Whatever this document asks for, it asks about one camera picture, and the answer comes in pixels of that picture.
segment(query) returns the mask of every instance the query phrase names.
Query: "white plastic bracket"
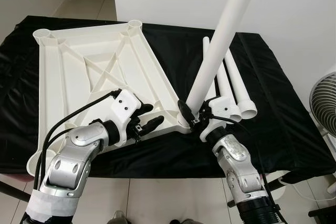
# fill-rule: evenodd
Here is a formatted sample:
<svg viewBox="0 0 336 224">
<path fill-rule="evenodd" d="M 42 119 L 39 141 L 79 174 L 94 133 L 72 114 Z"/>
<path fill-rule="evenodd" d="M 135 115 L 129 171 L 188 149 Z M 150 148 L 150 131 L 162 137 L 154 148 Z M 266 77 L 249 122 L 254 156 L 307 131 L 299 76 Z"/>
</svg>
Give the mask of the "white plastic bracket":
<svg viewBox="0 0 336 224">
<path fill-rule="evenodd" d="M 230 111 L 230 98 L 228 97 L 218 97 L 211 101 L 209 101 L 209 107 L 212 110 L 212 113 L 216 116 L 221 116 L 223 118 L 230 118 L 231 111 Z M 226 126 L 226 122 L 218 119 L 209 119 L 209 124 L 205 128 L 204 131 L 201 132 L 199 138 L 202 140 L 202 142 L 206 142 L 206 136 L 208 134 L 218 128 L 218 127 L 224 127 Z"/>
<path fill-rule="evenodd" d="M 140 107 L 141 102 L 139 99 L 126 89 L 122 90 L 112 103 L 111 112 L 106 117 L 106 120 L 111 120 L 118 128 L 120 140 L 115 146 L 121 147 L 126 143 L 127 124 L 131 121 L 130 117 L 132 114 Z"/>
</svg>

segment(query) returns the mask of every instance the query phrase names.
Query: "black fabric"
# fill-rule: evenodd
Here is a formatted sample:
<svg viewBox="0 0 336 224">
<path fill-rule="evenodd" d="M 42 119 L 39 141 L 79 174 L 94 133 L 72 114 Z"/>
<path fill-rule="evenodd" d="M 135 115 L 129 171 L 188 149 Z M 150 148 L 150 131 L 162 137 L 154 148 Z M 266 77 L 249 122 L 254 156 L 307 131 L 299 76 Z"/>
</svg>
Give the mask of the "black fabric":
<svg viewBox="0 0 336 224">
<path fill-rule="evenodd" d="M 37 148 L 39 28 L 115 24 L 28 16 L 0 46 L 0 173 L 25 173 Z M 186 100 L 202 62 L 202 38 L 213 30 L 144 24 L 143 33 L 180 99 Z M 249 137 L 227 127 L 251 152 L 254 141 L 266 172 L 290 170 L 295 178 L 333 173 L 336 164 L 272 51 L 258 34 L 236 34 L 230 46 L 258 115 L 242 124 Z M 99 155 L 90 176 L 131 178 L 223 177 L 215 156 L 197 133 L 173 132 Z"/>
</svg>

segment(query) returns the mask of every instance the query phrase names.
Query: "black cable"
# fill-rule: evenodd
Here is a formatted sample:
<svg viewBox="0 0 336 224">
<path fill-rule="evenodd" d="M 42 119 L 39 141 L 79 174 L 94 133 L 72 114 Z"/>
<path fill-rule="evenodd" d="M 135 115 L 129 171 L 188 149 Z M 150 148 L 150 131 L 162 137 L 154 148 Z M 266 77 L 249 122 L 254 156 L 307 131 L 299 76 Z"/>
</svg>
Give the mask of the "black cable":
<svg viewBox="0 0 336 224">
<path fill-rule="evenodd" d="M 62 136 L 63 134 L 69 132 L 70 130 L 72 129 L 67 129 L 65 131 L 62 131 L 60 133 L 58 133 L 56 136 L 54 136 L 49 142 L 48 142 L 48 147 L 57 139 L 59 138 L 60 136 Z M 33 189 L 37 190 L 37 187 L 38 187 L 38 177 L 39 177 L 39 173 L 40 173 L 40 167 L 41 167 L 41 154 L 39 155 L 38 157 L 38 160 L 37 160 L 37 164 L 36 164 L 36 170 L 35 170 L 35 178 L 34 178 L 34 187 Z"/>
<path fill-rule="evenodd" d="M 101 102 L 102 100 L 112 96 L 112 97 L 116 97 L 118 96 L 118 94 L 120 93 L 120 90 L 117 91 L 111 91 L 110 93 L 102 96 L 101 98 L 96 99 L 93 102 L 90 102 L 89 104 L 81 107 L 80 109 L 76 110 L 75 112 L 71 113 L 70 115 L 66 116 L 65 118 L 63 118 L 62 120 L 60 120 L 58 123 L 56 123 L 48 132 L 44 142 L 43 142 L 43 147 L 42 147 L 42 152 L 41 152 L 41 180 L 40 183 L 42 183 L 45 174 L 46 174 L 46 153 L 47 153 L 47 146 L 48 146 L 48 142 L 49 139 L 51 137 L 51 135 L 53 134 L 53 132 L 60 127 L 63 123 L 65 123 L 66 121 L 68 121 L 70 118 L 74 117 L 75 115 L 79 114 L 80 112 L 88 109 L 89 107 L 97 104 L 98 102 Z"/>
<path fill-rule="evenodd" d="M 246 127 L 244 127 L 241 123 L 238 123 L 238 122 L 236 122 L 236 121 L 234 121 L 234 120 L 232 120 L 232 119 L 230 119 L 230 118 L 223 118 L 223 117 L 221 117 L 221 116 L 215 116 L 215 115 L 211 115 L 210 118 L 212 118 L 212 119 L 217 119 L 217 120 L 222 120 L 222 121 L 226 121 L 226 122 L 230 122 L 230 123 L 233 123 L 233 124 L 235 124 L 235 125 L 238 125 L 238 126 L 241 127 L 241 128 L 242 128 L 242 129 L 243 129 L 249 136 L 252 137 L 251 132 L 250 132 Z M 254 142 L 255 147 L 256 147 L 256 149 L 257 149 L 258 159 L 259 159 L 259 163 L 260 163 L 260 166 L 261 166 L 261 176 L 263 177 L 265 190 L 266 190 L 266 192 L 268 193 L 268 196 L 269 196 L 269 199 L 270 199 L 270 201 L 271 201 L 271 203 L 272 203 L 272 206 L 273 206 L 273 208 L 275 209 L 275 211 L 276 211 L 277 215 L 279 216 L 280 220 L 281 220 L 282 222 L 284 222 L 285 224 L 287 224 L 287 222 L 285 221 L 284 217 L 283 217 L 282 214 L 280 213 L 279 209 L 276 207 L 276 203 L 274 202 L 273 196 L 272 196 L 271 191 L 270 191 L 270 189 L 269 189 L 268 182 L 267 182 L 266 175 L 265 175 L 264 165 L 263 165 L 263 162 L 262 162 L 262 160 L 261 160 L 261 154 L 260 154 L 259 146 L 258 146 L 258 144 L 257 144 L 255 141 L 253 141 L 253 142 Z"/>
</svg>

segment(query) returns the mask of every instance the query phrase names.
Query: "robotic arm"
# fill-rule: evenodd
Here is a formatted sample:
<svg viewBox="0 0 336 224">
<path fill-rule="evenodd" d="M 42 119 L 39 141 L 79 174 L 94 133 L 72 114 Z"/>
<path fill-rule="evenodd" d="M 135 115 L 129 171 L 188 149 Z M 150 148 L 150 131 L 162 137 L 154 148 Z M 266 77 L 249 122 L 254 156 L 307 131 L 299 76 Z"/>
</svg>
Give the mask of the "robotic arm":
<svg viewBox="0 0 336 224">
<path fill-rule="evenodd" d="M 189 107 L 179 101 L 181 114 L 192 130 L 201 129 L 223 169 L 240 217 L 245 224 L 284 223 L 278 219 L 268 193 L 251 163 L 247 148 L 226 130 L 229 100 L 215 97 L 204 103 L 196 119 Z M 141 126 L 138 115 L 153 106 L 143 104 L 133 93 L 122 90 L 111 106 L 107 121 L 94 120 L 65 136 L 65 145 L 53 158 L 39 190 L 33 190 L 22 223 L 71 223 L 91 169 L 92 160 L 108 146 L 122 146 L 127 139 L 155 130 L 164 118 L 159 116 Z"/>
<path fill-rule="evenodd" d="M 204 102 L 199 118 L 195 119 L 190 108 L 178 101 L 181 114 L 191 129 L 200 130 L 200 139 L 207 142 L 217 157 L 245 224 L 284 224 L 278 206 L 271 202 L 261 183 L 258 171 L 253 167 L 247 148 L 225 130 L 230 117 L 230 100 L 214 97 Z"/>
<path fill-rule="evenodd" d="M 155 130 L 163 120 L 158 116 L 141 126 L 138 115 L 153 106 L 143 104 L 132 92 L 122 90 L 111 105 L 107 121 L 94 120 L 72 129 L 65 145 L 52 159 L 39 190 L 33 190 L 22 223 L 71 223 L 83 193 L 92 160 L 108 146 L 122 146 L 127 139 Z"/>
</svg>

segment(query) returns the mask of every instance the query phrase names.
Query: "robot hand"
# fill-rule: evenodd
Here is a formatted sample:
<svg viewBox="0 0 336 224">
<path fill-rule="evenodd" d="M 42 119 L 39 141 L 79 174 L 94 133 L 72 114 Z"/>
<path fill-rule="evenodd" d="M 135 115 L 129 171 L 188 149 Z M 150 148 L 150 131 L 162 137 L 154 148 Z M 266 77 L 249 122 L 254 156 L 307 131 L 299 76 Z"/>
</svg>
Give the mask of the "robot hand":
<svg viewBox="0 0 336 224">
<path fill-rule="evenodd" d="M 39 190 L 31 194 L 23 223 L 71 223 L 84 190 L 92 160 L 108 146 L 136 141 L 163 121 L 158 116 L 141 126 L 139 115 L 153 109 L 143 104 L 132 92 L 118 92 L 105 122 L 94 120 L 88 126 L 70 130 L 65 145 L 52 159 Z"/>
</svg>

